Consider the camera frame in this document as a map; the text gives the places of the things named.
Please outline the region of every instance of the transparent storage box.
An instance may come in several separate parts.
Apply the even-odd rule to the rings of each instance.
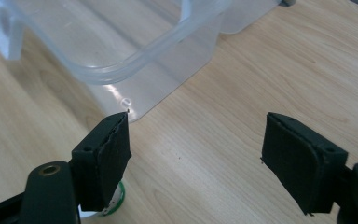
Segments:
[[[0,51],[19,59],[31,28],[106,114],[128,111],[134,121],[211,59],[219,32],[240,31],[272,3],[0,0]]]

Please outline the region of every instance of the wooden table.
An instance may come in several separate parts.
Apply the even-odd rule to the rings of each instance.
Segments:
[[[358,162],[358,6],[297,0],[236,35],[213,59],[131,124],[123,182],[110,217],[83,223],[335,223],[304,217],[261,164],[269,111],[299,119]],[[20,61],[0,56],[0,201],[28,173],[70,152],[104,114],[30,32]]]

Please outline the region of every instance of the white object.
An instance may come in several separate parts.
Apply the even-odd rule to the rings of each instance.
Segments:
[[[271,1],[0,0],[0,51],[19,59],[30,27],[107,115],[135,121],[211,59],[220,31],[240,31]]]

